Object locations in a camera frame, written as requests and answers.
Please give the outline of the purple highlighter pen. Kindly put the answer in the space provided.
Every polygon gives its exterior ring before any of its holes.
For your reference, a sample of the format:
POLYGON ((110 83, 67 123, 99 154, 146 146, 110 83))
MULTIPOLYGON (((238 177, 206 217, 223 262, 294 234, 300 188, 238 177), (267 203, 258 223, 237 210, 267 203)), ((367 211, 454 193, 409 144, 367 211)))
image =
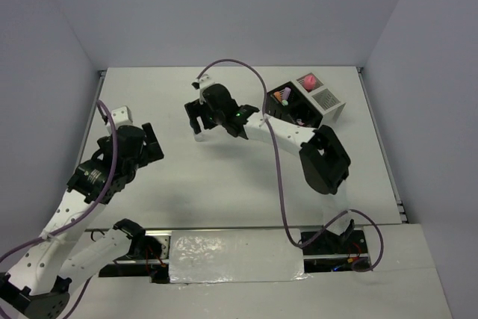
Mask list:
POLYGON ((288 97, 291 94, 291 89, 289 87, 285 87, 282 91, 282 100, 288 100, 288 97))

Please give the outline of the pink capped colourful tube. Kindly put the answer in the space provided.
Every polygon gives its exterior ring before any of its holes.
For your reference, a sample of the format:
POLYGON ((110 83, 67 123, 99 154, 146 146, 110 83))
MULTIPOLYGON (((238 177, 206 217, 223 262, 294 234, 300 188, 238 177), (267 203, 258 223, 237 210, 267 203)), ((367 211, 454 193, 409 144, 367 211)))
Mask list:
POLYGON ((320 85, 317 78, 313 74, 310 74, 310 75, 306 75, 303 78, 302 86, 305 90, 307 90, 308 92, 311 92, 315 90, 316 88, 318 88, 320 85))

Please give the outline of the blue spray bottle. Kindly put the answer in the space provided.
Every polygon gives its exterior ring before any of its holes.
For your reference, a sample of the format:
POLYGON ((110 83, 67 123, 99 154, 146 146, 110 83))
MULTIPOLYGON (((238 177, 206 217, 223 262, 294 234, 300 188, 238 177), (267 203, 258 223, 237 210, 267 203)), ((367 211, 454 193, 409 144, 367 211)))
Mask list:
POLYGON ((204 142, 205 141, 205 135, 202 132, 201 126, 195 126, 193 128, 193 138, 196 142, 204 142))

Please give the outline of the orange frosted marker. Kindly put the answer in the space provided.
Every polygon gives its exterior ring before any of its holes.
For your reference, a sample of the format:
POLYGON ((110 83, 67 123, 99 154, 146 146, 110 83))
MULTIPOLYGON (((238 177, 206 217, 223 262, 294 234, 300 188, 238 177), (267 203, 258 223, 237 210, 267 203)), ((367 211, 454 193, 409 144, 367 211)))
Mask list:
POLYGON ((279 101, 281 102, 282 101, 282 95, 279 91, 276 91, 273 93, 273 96, 279 101))

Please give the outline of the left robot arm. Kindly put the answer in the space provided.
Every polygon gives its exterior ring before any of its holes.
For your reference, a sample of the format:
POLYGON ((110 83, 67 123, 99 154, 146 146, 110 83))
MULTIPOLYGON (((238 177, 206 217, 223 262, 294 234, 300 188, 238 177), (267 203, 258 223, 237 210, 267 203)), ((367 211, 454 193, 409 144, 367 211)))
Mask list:
POLYGON ((97 141, 99 148, 79 164, 57 210, 24 256, 1 274, 1 299, 27 318, 57 318, 70 294, 108 263, 123 256, 159 258, 162 244, 129 219, 73 254, 85 229, 137 171, 163 159, 152 125, 118 126, 97 141))

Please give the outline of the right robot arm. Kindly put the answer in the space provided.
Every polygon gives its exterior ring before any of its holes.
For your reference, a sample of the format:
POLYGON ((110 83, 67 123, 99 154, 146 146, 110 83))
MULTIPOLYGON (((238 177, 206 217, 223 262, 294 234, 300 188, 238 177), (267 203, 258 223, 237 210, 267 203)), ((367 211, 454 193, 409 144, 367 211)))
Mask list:
POLYGON ((251 105, 238 105, 227 88, 214 81, 192 83, 199 98, 184 107, 195 138, 202 130, 222 127, 232 137, 255 140, 273 147, 279 202, 283 226, 288 240, 300 249, 318 239, 333 223, 348 212, 346 179, 350 157, 332 128, 304 127, 288 123, 251 105), (279 152, 287 152, 300 160, 307 185, 327 198, 326 210, 332 218, 307 241, 296 242, 288 227, 279 152))

